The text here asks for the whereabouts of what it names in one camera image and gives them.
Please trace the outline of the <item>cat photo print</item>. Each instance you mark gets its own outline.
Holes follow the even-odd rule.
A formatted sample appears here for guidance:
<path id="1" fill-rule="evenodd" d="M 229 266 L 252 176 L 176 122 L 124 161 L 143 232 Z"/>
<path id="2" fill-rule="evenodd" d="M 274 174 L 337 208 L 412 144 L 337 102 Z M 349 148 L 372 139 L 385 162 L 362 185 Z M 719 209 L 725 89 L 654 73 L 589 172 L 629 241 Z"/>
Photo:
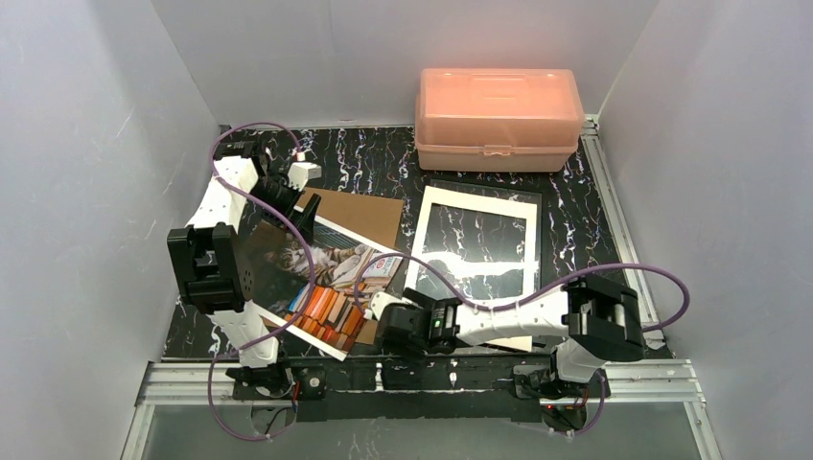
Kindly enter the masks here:
<path id="1" fill-rule="evenodd" d="M 264 323 L 290 321 L 284 338 L 293 335 L 338 360 L 372 324 L 364 311 L 401 264 L 398 257 L 381 256 L 385 247 L 323 218 L 314 223 L 314 241 L 307 247 L 263 220 L 244 248 L 253 268 L 253 302 Z"/>

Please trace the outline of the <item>brown cardboard backing board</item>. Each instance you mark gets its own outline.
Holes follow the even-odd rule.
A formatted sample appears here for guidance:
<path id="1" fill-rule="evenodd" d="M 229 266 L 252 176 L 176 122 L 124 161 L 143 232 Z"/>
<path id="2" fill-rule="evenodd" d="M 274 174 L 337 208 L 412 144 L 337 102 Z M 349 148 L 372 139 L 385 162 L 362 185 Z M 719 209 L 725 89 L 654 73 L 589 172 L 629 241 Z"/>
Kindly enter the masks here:
<path id="1" fill-rule="evenodd" d="M 359 195 L 307 187 L 297 205 L 319 195 L 317 215 L 389 249 L 396 248 L 404 202 L 396 198 Z"/>

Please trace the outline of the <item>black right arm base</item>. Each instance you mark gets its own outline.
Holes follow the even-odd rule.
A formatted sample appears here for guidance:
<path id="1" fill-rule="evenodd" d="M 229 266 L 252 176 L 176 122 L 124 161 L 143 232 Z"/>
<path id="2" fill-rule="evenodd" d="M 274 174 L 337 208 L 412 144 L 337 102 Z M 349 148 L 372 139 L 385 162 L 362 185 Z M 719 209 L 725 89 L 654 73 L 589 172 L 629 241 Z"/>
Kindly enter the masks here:
<path id="1" fill-rule="evenodd" d="M 510 375 L 513 394 L 521 400 L 538 400 L 543 423 L 552 433 L 573 437 L 592 429 L 611 394 L 606 371 L 595 370 L 587 382 L 560 379 L 553 367 L 516 365 Z"/>

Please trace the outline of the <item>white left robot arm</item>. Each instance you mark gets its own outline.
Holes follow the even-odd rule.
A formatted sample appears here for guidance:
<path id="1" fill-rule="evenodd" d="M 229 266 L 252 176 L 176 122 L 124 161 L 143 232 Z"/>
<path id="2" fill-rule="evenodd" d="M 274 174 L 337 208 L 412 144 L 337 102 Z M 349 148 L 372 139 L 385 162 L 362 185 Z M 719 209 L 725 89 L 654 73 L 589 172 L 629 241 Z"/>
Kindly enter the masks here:
<path id="1" fill-rule="evenodd" d="M 256 283 L 242 250 L 242 215 L 247 204 L 255 203 L 284 235 L 303 244 L 313 242 L 319 196 L 313 195 L 301 211 L 295 207 L 321 169 L 302 151 L 293 156 L 287 171 L 274 172 L 268 152 L 252 143 L 216 144 L 213 175 L 201 203 L 190 220 L 167 237 L 182 303 L 219 326 L 236 348 L 241 365 L 249 369 L 275 364 L 280 344 L 267 335 L 261 309 L 253 301 Z"/>

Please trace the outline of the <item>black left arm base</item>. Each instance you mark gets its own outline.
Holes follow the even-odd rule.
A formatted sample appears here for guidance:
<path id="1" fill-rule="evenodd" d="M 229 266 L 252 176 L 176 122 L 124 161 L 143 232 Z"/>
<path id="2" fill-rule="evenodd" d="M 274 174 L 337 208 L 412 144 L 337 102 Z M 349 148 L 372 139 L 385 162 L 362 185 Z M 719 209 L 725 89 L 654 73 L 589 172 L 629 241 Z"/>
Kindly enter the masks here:
<path id="1" fill-rule="evenodd" d="M 321 400 L 326 393 L 323 367 L 291 365 L 287 359 L 264 368 L 230 368 L 225 374 L 235 381 L 235 393 L 298 402 Z"/>

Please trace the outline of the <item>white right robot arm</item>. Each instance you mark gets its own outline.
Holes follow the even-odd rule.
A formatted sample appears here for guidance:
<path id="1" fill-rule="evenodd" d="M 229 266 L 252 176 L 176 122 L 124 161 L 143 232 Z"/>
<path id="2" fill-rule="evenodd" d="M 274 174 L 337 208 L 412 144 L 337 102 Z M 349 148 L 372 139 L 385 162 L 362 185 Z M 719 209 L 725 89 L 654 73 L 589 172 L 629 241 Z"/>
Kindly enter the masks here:
<path id="1" fill-rule="evenodd" d="M 597 275 L 584 275 L 527 304 L 478 310 L 456 298 L 436 300 L 411 288 L 402 297 L 376 293 L 371 310 L 384 347 L 407 356 L 449 355 L 464 346 L 523 336 L 559 336 L 554 380 L 587 383 L 607 362 L 644 357 L 638 294 Z"/>

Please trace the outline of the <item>pink plastic storage box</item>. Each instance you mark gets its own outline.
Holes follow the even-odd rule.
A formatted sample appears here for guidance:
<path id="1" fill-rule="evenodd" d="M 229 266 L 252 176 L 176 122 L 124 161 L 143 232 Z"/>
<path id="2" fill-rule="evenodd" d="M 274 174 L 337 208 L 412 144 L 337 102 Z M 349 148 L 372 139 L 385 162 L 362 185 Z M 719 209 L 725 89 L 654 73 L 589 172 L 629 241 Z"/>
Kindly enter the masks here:
<path id="1" fill-rule="evenodd" d="M 429 68 L 414 144 L 425 171 L 556 173 L 577 151 L 584 122 L 570 70 Z"/>

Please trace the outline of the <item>aluminium front rail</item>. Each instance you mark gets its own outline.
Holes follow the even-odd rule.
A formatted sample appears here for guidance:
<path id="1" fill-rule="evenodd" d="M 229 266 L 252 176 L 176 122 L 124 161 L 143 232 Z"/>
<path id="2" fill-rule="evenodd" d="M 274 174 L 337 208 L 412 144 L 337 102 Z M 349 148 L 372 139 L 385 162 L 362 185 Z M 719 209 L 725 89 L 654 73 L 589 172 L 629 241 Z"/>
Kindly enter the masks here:
<path id="1" fill-rule="evenodd" d="M 148 366 L 138 404 L 207 403 L 207 389 L 216 404 L 234 405 L 234 380 L 225 371 L 235 363 L 218 364 L 212 378 L 203 362 L 169 362 Z M 688 359 L 646 359 L 634 363 L 609 363 L 604 367 L 610 403 L 696 403 L 706 397 Z"/>

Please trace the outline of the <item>aluminium rail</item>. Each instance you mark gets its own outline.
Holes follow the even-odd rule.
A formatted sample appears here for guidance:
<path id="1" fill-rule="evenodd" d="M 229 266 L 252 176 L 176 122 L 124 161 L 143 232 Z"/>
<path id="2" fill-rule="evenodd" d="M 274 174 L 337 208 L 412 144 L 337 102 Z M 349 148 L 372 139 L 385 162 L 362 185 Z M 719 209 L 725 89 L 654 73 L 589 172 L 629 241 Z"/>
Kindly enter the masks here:
<path id="1" fill-rule="evenodd" d="M 623 263 L 638 263 L 639 257 L 631 239 L 629 228 L 616 196 L 614 182 L 610 175 L 607 158 L 600 143 L 598 116 L 588 114 L 582 127 L 580 143 L 584 149 L 592 171 L 593 181 L 602 201 L 605 219 L 608 222 L 616 248 L 616 254 Z M 639 310 L 643 326 L 660 322 L 652 299 L 645 272 L 624 270 L 627 284 L 639 293 Z"/>
<path id="2" fill-rule="evenodd" d="M 212 378 L 203 362 L 169 362 L 148 366 L 138 404 L 207 403 L 207 389 L 216 404 L 234 405 L 234 380 L 225 371 L 235 363 L 218 364 Z M 646 359 L 634 363 L 609 363 L 604 367 L 610 403 L 696 403 L 706 397 L 688 359 Z"/>

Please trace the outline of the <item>aluminium right rail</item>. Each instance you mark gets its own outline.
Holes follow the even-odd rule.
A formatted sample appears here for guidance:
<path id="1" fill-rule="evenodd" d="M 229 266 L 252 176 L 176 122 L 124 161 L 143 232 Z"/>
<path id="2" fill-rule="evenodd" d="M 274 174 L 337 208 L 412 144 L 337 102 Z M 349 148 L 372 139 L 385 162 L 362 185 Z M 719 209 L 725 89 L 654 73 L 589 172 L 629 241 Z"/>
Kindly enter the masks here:
<path id="1" fill-rule="evenodd" d="M 616 196 L 614 182 L 610 175 L 607 158 L 600 143 L 598 116 L 588 114 L 582 127 L 580 143 L 584 149 L 592 171 L 593 181 L 602 201 L 605 219 L 608 222 L 616 248 L 616 254 L 623 263 L 638 263 L 639 257 L 631 239 L 629 228 Z M 639 293 L 639 310 L 643 326 L 660 322 L 652 299 L 645 272 L 624 270 L 627 284 Z"/>

